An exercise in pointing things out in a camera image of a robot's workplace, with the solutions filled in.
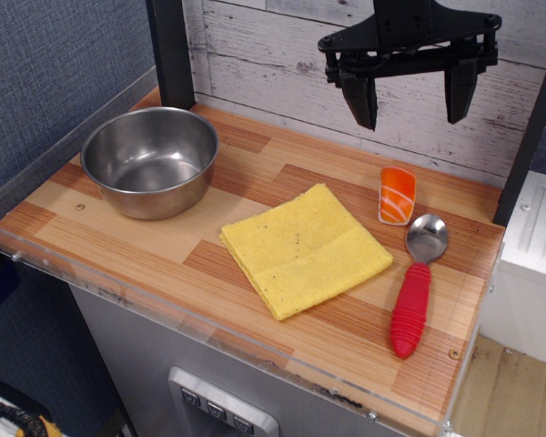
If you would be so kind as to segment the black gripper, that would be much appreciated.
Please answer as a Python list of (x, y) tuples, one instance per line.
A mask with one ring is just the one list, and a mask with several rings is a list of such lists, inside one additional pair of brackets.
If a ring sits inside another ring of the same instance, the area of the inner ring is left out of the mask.
[(340, 83), (359, 126), (374, 131), (375, 79), (443, 71), (447, 119), (468, 115), (479, 74), (498, 62), (499, 15), (452, 9), (436, 1), (375, 1), (374, 14), (322, 37), (327, 80)]

